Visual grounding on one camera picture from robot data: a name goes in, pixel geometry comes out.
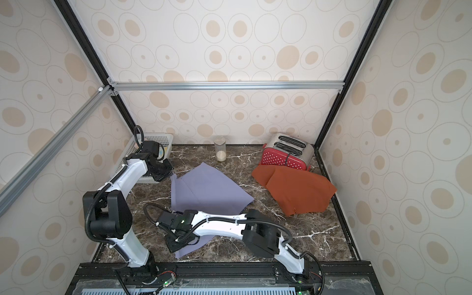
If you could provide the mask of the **lavender purple skirt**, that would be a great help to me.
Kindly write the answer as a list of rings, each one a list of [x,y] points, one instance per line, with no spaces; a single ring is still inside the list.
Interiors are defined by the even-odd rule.
[[[214,215],[239,215],[254,198],[225,174],[206,163],[182,177],[172,175],[171,209]]]

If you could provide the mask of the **rust orange skirt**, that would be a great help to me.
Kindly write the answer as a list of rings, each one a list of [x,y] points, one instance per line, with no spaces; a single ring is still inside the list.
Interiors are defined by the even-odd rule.
[[[321,213],[337,191],[322,175],[280,165],[259,165],[252,177],[270,192],[286,216]]]

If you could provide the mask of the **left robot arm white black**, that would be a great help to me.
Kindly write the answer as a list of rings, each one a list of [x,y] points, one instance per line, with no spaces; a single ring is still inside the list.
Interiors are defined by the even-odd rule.
[[[126,197],[141,177],[149,175],[160,181],[170,175],[172,165],[164,157],[165,150],[158,142],[145,140],[104,186],[82,198],[86,236],[116,250],[126,267],[146,271],[145,284],[156,281],[159,269],[151,252],[133,232],[133,215]]]

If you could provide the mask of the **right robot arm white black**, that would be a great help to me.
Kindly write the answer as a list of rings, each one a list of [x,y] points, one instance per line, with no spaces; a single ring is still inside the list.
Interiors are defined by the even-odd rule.
[[[241,240],[256,256],[273,258],[285,268],[288,279],[298,283],[314,283],[312,293],[322,294],[325,276],[319,260],[309,252],[300,253],[290,243],[292,233],[258,210],[240,215],[213,215],[197,210],[170,212],[164,210],[156,227],[165,232],[171,253],[197,242],[203,236],[221,236]]]

